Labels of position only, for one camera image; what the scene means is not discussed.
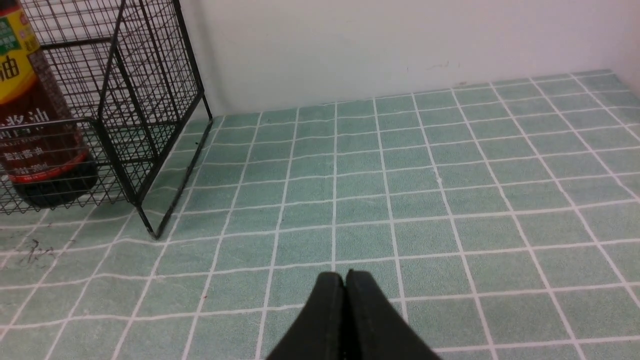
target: bottle label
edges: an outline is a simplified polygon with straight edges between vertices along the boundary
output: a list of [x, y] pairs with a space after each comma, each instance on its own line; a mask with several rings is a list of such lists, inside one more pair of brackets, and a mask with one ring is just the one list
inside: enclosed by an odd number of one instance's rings
[[0, 12], [0, 165], [14, 183], [60, 176], [89, 150], [76, 125], [7, 126], [69, 119], [71, 112], [20, 5]]

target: soy sauce bottle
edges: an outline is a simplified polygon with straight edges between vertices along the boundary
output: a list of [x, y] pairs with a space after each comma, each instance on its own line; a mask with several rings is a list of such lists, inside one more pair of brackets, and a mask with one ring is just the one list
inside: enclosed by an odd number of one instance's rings
[[[0, 165], [24, 202], [53, 208], [98, 181], [98, 167], [19, 0], [0, 0]], [[43, 126], [14, 128], [22, 124]]]

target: basket leg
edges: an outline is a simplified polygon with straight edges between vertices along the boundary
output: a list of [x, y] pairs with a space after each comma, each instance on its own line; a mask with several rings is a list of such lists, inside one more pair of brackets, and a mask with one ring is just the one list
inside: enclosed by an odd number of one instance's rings
[[191, 162], [189, 163], [189, 166], [187, 167], [187, 170], [186, 170], [186, 172], [184, 174], [184, 177], [182, 178], [182, 182], [180, 183], [180, 186], [178, 187], [178, 191], [173, 196], [173, 200], [171, 201], [171, 205], [169, 206], [169, 209], [166, 211], [166, 213], [164, 213], [164, 216], [162, 217], [162, 220], [160, 221], [160, 224], [158, 225], [157, 229], [154, 229], [154, 227], [149, 222], [149, 219], [147, 218], [147, 214], [145, 214], [145, 211], [144, 211], [144, 209], [142, 209], [142, 206], [141, 205], [136, 206], [136, 210], [138, 210], [138, 214], [140, 214], [140, 217], [142, 218], [142, 222], [145, 224], [145, 227], [147, 228], [147, 231], [149, 232], [149, 234], [151, 234], [151, 236], [153, 236], [153, 238], [155, 240], [160, 239], [160, 236], [162, 236], [162, 233], [164, 232], [164, 229], [165, 229], [167, 223], [169, 222], [169, 219], [171, 218], [171, 215], [173, 214], [173, 210], [175, 209], [176, 205], [178, 204], [178, 201], [180, 200], [180, 196], [182, 196], [184, 188], [187, 186], [187, 182], [189, 181], [189, 177], [191, 176], [191, 173], [193, 172], [193, 168], [195, 168], [195, 165], [198, 162], [198, 158], [200, 157], [200, 153], [202, 152], [202, 148], [204, 147], [204, 144], [207, 141], [207, 138], [209, 137], [209, 132], [211, 132], [211, 127], [213, 126], [213, 116], [211, 115], [211, 110], [209, 109], [209, 105], [207, 104], [207, 98], [204, 97], [204, 95], [202, 96], [202, 100], [203, 100], [204, 105], [205, 105], [205, 107], [207, 109], [207, 114], [209, 116], [209, 121], [207, 123], [207, 126], [204, 129], [204, 132], [202, 133], [202, 137], [200, 138], [200, 141], [198, 142], [198, 147], [196, 148], [196, 151], [193, 154], [193, 157], [191, 159]]

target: black wire basket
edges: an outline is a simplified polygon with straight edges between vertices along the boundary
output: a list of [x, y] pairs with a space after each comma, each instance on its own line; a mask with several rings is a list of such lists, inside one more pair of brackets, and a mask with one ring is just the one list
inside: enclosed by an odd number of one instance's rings
[[[47, 132], [47, 128], [79, 128], [90, 148], [91, 164], [97, 167], [97, 179], [71, 172], [70, 183], [95, 184], [79, 197], [72, 190], [57, 188], [60, 206], [126, 200], [158, 238], [213, 124], [179, 0], [22, 0], [22, 5], [72, 118], [10, 124], [0, 131], [39, 133], [55, 141], [61, 138], [60, 131]], [[153, 226], [142, 202], [201, 101], [208, 120], [199, 129], [199, 145], [159, 224]], [[28, 165], [30, 159], [52, 155], [38, 149], [0, 156], [18, 156]], [[16, 171], [20, 169], [10, 172], [0, 167], [0, 213], [54, 207], [25, 201], [10, 181]]]

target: yellow label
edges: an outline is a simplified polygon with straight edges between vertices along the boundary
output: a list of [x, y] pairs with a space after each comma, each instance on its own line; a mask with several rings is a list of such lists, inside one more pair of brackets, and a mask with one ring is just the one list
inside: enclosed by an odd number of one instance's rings
[[39, 48], [20, 6], [0, 17], [0, 104], [24, 94], [37, 80], [28, 56]]

